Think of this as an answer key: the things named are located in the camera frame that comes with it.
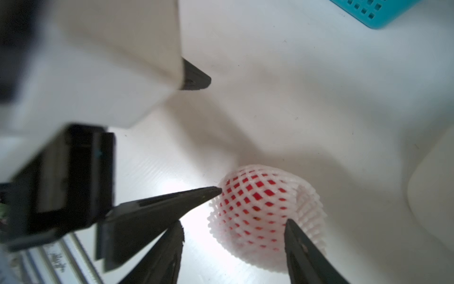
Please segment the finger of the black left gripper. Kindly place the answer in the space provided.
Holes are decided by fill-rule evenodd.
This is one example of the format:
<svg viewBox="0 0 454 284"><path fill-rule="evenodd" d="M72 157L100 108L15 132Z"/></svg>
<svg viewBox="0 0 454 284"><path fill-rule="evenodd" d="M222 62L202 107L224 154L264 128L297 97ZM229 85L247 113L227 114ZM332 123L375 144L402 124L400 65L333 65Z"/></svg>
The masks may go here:
<svg viewBox="0 0 454 284"><path fill-rule="evenodd" d="M210 86L212 78L199 68L183 59L184 81L180 90L182 91L199 91Z"/></svg>

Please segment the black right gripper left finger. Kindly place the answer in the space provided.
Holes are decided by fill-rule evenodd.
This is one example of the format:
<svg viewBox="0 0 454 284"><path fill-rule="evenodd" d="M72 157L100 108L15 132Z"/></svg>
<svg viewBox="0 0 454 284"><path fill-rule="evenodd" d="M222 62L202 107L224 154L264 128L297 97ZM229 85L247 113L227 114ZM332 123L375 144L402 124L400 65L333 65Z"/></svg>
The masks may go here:
<svg viewBox="0 0 454 284"><path fill-rule="evenodd" d="M122 284L176 284L184 246L184 229L175 222L121 281Z"/></svg>

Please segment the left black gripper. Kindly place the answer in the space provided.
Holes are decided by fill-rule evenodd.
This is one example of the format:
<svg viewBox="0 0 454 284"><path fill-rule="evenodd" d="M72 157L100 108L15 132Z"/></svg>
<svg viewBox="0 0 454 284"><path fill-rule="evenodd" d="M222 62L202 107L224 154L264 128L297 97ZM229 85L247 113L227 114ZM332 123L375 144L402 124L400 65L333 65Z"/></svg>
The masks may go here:
<svg viewBox="0 0 454 284"><path fill-rule="evenodd" d="M1 244L17 252L98 222L96 258L121 267L192 209L221 195L216 186L114 204L115 134L72 124L10 182L1 184Z"/></svg>

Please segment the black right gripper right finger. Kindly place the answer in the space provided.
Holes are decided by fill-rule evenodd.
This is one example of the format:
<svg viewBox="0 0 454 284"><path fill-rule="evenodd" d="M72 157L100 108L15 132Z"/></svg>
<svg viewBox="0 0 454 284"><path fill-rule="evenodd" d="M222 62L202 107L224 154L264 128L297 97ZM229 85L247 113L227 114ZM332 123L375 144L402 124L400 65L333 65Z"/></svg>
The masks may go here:
<svg viewBox="0 0 454 284"><path fill-rule="evenodd" d="M284 241L291 284L348 284L292 219L286 221Z"/></svg>

